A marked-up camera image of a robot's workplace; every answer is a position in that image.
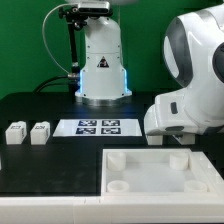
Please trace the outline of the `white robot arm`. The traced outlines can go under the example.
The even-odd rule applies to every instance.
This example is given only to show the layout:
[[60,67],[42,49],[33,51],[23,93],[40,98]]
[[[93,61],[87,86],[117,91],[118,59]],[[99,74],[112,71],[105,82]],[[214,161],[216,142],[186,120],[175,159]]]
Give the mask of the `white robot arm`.
[[[67,0],[72,24],[85,29],[81,102],[112,105],[131,95],[120,62],[120,28],[111,0]],[[175,17],[163,57],[180,90],[158,95],[144,117],[148,136],[217,133],[224,128],[224,4]]]

